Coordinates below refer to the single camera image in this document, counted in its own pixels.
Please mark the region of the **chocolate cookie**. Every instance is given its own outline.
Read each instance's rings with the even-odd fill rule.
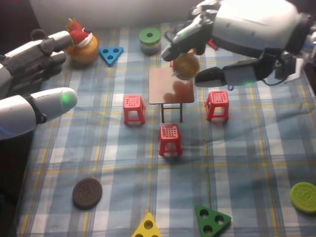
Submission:
[[[81,210],[88,210],[96,206],[102,196],[102,186],[96,179],[80,180],[73,190],[73,202]]]

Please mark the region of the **plaid tablecloth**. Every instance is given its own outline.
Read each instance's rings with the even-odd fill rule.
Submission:
[[[171,26],[157,27],[164,33]],[[305,76],[229,91],[227,123],[206,120],[204,102],[218,88],[195,88],[183,123],[179,111],[165,113],[182,134],[183,155],[169,162],[158,156],[159,106],[148,105],[149,68],[169,63],[141,53],[140,30],[96,31],[100,47],[124,47],[118,62],[109,68],[99,58],[82,69],[68,60],[44,85],[71,87],[78,104],[36,129],[17,235],[130,237],[149,211],[163,237],[198,237],[194,207],[201,204],[232,217],[223,237],[316,236],[316,217],[297,212],[289,199],[294,184],[316,184],[316,99]],[[243,59],[207,47],[200,63],[205,69]],[[126,94],[143,97],[145,125],[123,124]],[[86,177],[101,182],[103,196],[80,211],[72,191]]]

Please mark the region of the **whipped cream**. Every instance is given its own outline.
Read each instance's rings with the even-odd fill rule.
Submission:
[[[90,44],[91,41],[92,41],[92,33],[90,33],[88,37],[86,37],[83,41],[81,41],[76,46],[79,48],[83,48],[83,47],[86,47],[88,44]]]

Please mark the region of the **table leg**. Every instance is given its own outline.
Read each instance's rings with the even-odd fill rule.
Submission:
[[[180,122],[183,122],[183,120],[182,120],[182,103],[180,103]]]
[[[163,104],[161,104],[161,122],[164,123]]]

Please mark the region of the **yellow ring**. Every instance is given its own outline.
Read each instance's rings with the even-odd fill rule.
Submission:
[[[157,47],[160,47],[160,41],[154,45],[145,45],[145,44],[141,44],[143,48],[146,48],[146,49],[153,49],[153,48],[157,48]]]

